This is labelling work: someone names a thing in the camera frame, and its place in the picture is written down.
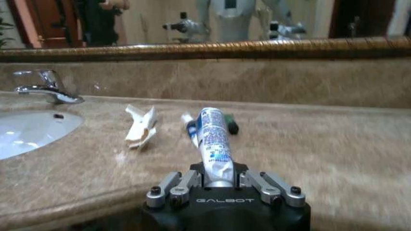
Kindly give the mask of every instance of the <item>mirror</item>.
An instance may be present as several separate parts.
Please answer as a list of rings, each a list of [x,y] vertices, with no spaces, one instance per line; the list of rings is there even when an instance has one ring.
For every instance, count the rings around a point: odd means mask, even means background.
[[[411,0],[0,0],[0,48],[403,36]]]

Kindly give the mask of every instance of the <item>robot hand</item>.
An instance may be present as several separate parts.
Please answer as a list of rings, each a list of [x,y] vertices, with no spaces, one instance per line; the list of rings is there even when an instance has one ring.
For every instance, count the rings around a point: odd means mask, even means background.
[[[235,163],[235,186],[204,187],[204,165],[172,172],[146,192],[142,230],[309,230],[311,207],[301,189],[273,173]]]
[[[307,31],[301,23],[295,26],[280,25],[277,21],[269,23],[268,38],[275,40],[300,39],[300,35]]]
[[[205,38],[209,35],[209,30],[204,24],[196,23],[194,21],[186,19],[186,13],[180,12],[181,21],[174,24],[165,24],[162,28],[177,30],[180,33],[185,34],[185,38],[178,39],[180,42],[201,42],[206,39],[193,38],[194,35],[202,35]]]

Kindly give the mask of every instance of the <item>marble backsplash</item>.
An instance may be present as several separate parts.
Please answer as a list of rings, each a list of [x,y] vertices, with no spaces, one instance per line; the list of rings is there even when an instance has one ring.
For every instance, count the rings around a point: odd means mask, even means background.
[[[98,63],[0,63],[0,90],[57,71],[81,95],[260,103],[411,108],[411,59],[189,60]]]

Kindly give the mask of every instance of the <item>countertop edge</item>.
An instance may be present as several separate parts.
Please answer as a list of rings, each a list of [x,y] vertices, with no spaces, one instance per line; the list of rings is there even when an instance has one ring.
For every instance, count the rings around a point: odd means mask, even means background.
[[[16,92],[1,91],[0,96],[18,96]],[[44,96],[41,94],[32,93],[29,97],[41,99]],[[333,112],[351,112],[355,113],[387,113],[387,114],[411,114],[409,108],[384,108],[384,107],[357,107],[357,106],[335,106],[335,105],[315,105],[315,104],[287,104],[287,103],[257,103],[257,102],[235,102],[235,101],[204,101],[204,100],[188,100],[188,99],[156,99],[156,98],[136,98],[136,97],[117,97],[117,96],[98,96],[98,95],[81,95],[84,99],[102,100],[102,101],[141,101],[145,103],[157,104],[188,104],[192,106],[198,106],[202,104],[209,104],[213,107],[224,106],[229,103],[231,106],[241,108],[244,104],[257,108],[276,108],[276,109],[296,109],[296,110],[313,110],[313,111],[333,111]],[[32,107],[21,108],[21,110],[30,110],[38,108],[38,105]],[[54,108],[53,104],[48,104],[46,108]]]
[[[66,220],[74,224],[84,220],[84,214],[93,214],[90,218],[101,217],[128,209],[130,202],[144,200],[145,192],[154,183],[144,183],[132,187],[101,193],[78,201],[72,201],[53,207],[5,214],[0,216],[0,230],[21,229],[42,226],[46,223]]]

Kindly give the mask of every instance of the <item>beige marble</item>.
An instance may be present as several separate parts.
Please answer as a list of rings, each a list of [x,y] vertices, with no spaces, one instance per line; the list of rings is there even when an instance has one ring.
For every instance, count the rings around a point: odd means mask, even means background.
[[[315,230],[411,227],[411,110],[84,97],[52,105],[0,93],[0,112],[52,109],[85,120],[62,139],[0,161],[0,230],[56,228],[142,203],[149,186],[200,161],[180,122],[205,106],[233,113],[232,157],[301,186]],[[128,104],[157,108],[157,135],[128,150]]]
[[[52,68],[81,95],[411,108],[411,59],[0,64],[0,90]]]

